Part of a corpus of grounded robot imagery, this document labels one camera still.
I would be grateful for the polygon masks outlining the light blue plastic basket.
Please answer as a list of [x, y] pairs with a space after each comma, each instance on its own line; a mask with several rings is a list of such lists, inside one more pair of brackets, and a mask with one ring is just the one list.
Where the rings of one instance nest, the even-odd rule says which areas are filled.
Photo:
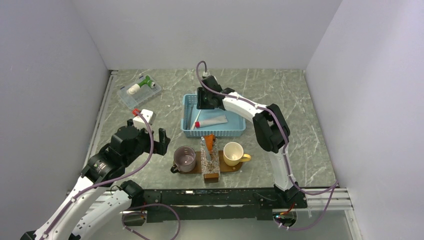
[[183, 117], [181, 119], [180, 127], [187, 138], [200, 138], [210, 134], [214, 134], [216, 137], [222, 138], [240, 137], [246, 129], [246, 120], [243, 117], [233, 112], [217, 108], [202, 110], [198, 121], [225, 115], [228, 120], [227, 123], [194, 128], [194, 130], [190, 130], [195, 117], [200, 110], [197, 109], [197, 95], [185, 94], [182, 98], [182, 105]]

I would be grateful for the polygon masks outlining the yellow mug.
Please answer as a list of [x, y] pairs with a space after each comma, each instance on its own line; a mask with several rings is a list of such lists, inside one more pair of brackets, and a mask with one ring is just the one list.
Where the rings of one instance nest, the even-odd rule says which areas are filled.
[[223, 159], [226, 165], [234, 167], [239, 163], [250, 161], [252, 157], [244, 152], [239, 143], [229, 142], [223, 148]]

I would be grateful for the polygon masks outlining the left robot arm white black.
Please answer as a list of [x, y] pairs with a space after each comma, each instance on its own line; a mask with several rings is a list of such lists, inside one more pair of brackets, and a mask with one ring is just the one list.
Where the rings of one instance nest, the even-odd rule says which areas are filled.
[[75, 186], [55, 211], [37, 230], [25, 232], [22, 240], [87, 240], [114, 215], [126, 209], [137, 210], [144, 203], [144, 190], [132, 180], [96, 209], [92, 204], [114, 182], [125, 178], [126, 167], [143, 153], [164, 156], [171, 139], [159, 128], [159, 140], [152, 140], [149, 128], [136, 128], [132, 123], [120, 127], [110, 142], [93, 155], [81, 171]]

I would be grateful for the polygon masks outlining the purple grey mug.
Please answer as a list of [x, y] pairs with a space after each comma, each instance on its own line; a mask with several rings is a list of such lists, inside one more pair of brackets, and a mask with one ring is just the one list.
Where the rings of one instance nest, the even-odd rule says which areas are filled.
[[188, 173], [196, 166], [196, 153], [189, 146], [177, 148], [173, 154], [173, 165], [170, 171], [176, 173]]

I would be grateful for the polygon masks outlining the orange toothpaste tube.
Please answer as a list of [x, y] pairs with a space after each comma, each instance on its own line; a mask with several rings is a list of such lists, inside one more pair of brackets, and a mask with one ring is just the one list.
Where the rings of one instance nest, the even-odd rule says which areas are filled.
[[207, 150], [209, 152], [212, 151], [213, 148], [214, 148], [215, 141], [216, 141], [215, 135], [212, 133], [210, 135], [204, 136], [203, 138], [205, 139], [205, 145], [207, 147]]

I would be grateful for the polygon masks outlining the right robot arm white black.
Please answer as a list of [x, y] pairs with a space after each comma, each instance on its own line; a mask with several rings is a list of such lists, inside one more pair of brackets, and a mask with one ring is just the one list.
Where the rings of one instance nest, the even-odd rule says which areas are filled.
[[257, 143], [269, 153], [274, 171], [276, 203], [289, 207], [299, 192], [288, 158], [290, 129], [276, 104], [264, 105], [248, 100], [233, 89], [223, 89], [213, 75], [199, 79], [197, 108], [200, 110], [221, 109], [233, 112], [253, 124]]

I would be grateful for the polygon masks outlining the brown oval wooden tray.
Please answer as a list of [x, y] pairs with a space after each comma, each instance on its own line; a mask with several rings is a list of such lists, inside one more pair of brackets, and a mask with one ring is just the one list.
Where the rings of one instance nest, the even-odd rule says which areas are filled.
[[[195, 154], [196, 154], [196, 156], [195, 156], [195, 167], [191, 171], [189, 171], [189, 172], [181, 172], [181, 171], [179, 171], [178, 173], [180, 173], [180, 174], [201, 174], [202, 173], [201, 152], [200, 151], [196, 151]], [[235, 166], [229, 166], [224, 161], [223, 151], [222, 150], [219, 150], [218, 151], [218, 154], [219, 154], [219, 167], [220, 167], [220, 172], [221, 173], [237, 172], [237, 171], [239, 171], [241, 169], [241, 167], [243, 165], [243, 162], [239, 162]]]

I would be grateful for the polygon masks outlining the white toothpaste tube red cap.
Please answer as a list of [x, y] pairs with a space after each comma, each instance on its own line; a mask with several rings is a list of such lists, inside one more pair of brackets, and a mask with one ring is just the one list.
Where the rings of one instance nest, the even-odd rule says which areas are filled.
[[216, 117], [213, 117], [213, 118], [208, 118], [208, 119], [196, 121], [194, 123], [194, 127], [195, 128], [203, 128], [203, 127], [208, 127], [208, 126], [213, 126], [213, 125], [225, 124], [227, 122], [228, 122], [227, 117], [225, 115], [220, 115], [220, 116], [216, 116]]

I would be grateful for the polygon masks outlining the clear acrylic holder wooden base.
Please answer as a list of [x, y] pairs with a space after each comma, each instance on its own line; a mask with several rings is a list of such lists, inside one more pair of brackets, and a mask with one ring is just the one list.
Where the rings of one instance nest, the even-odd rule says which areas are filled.
[[219, 150], [218, 145], [215, 143], [213, 150], [210, 151], [211, 162], [207, 161], [205, 158], [205, 152], [203, 148], [202, 141], [200, 140], [200, 160], [201, 160], [201, 171], [203, 176], [203, 181], [205, 184], [217, 183], [220, 177], [220, 161], [219, 161]]

